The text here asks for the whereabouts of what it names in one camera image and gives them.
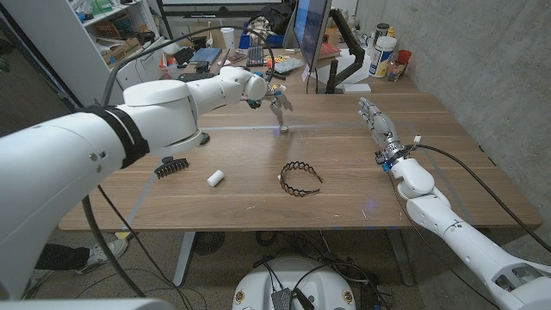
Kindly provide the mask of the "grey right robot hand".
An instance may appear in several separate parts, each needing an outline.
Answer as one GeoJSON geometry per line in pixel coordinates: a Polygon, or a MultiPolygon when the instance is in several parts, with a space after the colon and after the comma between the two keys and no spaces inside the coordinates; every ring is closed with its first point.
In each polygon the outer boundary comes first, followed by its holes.
{"type": "Polygon", "coordinates": [[[367,98],[361,97],[358,104],[358,114],[366,121],[375,143],[381,148],[375,153],[375,161],[384,171],[389,172],[397,160],[406,155],[407,150],[399,140],[394,123],[386,114],[367,98]]]}

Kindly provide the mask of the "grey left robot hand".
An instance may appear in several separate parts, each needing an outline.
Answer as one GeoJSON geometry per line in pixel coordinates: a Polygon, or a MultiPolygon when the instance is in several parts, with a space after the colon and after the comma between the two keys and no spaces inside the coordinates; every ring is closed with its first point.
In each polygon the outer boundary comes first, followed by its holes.
{"type": "Polygon", "coordinates": [[[279,124],[279,131],[281,133],[288,132],[288,126],[284,124],[283,120],[283,109],[288,109],[290,111],[294,110],[292,103],[287,99],[285,91],[287,87],[282,84],[269,84],[265,100],[270,100],[270,109],[277,118],[279,124]]]}

